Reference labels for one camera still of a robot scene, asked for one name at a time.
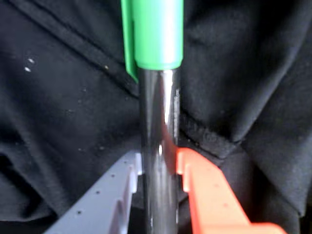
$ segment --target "black cloth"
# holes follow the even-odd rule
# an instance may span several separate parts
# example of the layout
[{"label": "black cloth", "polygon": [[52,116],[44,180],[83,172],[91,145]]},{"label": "black cloth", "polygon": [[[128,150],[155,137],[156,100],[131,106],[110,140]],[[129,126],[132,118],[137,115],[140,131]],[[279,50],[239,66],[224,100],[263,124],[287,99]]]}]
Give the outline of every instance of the black cloth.
[{"label": "black cloth", "polygon": [[[312,179],[311,18],[311,0],[185,0],[179,144],[223,170],[251,221],[291,234]],[[119,0],[0,1],[0,233],[42,232],[139,149],[137,97]]]}]

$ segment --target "gray plastic piece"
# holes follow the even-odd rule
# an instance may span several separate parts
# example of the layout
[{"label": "gray plastic piece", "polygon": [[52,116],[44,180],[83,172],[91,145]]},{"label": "gray plastic piece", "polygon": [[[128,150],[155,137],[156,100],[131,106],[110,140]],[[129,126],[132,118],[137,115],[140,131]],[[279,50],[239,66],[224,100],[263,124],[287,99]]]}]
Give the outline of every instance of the gray plastic piece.
[{"label": "gray plastic piece", "polygon": [[44,234],[126,234],[141,174],[141,154],[127,153]]}]

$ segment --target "orange plastic piece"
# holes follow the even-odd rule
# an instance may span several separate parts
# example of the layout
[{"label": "orange plastic piece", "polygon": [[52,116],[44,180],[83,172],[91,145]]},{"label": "orange plastic piece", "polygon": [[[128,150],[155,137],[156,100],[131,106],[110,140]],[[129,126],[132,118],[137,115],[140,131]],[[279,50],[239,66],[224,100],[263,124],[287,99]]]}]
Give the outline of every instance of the orange plastic piece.
[{"label": "orange plastic piece", "polygon": [[177,173],[189,194],[194,234],[285,234],[275,224],[252,224],[222,171],[199,153],[178,149]]}]

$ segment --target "green cap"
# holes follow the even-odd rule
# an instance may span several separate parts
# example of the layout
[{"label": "green cap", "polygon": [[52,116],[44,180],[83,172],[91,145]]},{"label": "green cap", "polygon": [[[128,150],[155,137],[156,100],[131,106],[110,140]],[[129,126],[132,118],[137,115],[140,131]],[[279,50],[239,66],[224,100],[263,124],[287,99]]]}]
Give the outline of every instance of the green cap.
[{"label": "green cap", "polygon": [[183,59],[183,0],[121,0],[126,70],[169,70]]}]

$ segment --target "cylindrical rod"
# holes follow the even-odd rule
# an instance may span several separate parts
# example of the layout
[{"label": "cylindrical rod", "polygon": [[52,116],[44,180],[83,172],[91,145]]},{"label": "cylindrical rod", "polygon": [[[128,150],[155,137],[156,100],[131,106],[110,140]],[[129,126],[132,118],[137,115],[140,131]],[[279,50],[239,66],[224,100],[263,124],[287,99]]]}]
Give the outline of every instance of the cylindrical rod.
[{"label": "cylindrical rod", "polygon": [[177,70],[139,69],[140,119],[148,234],[176,234]]}]

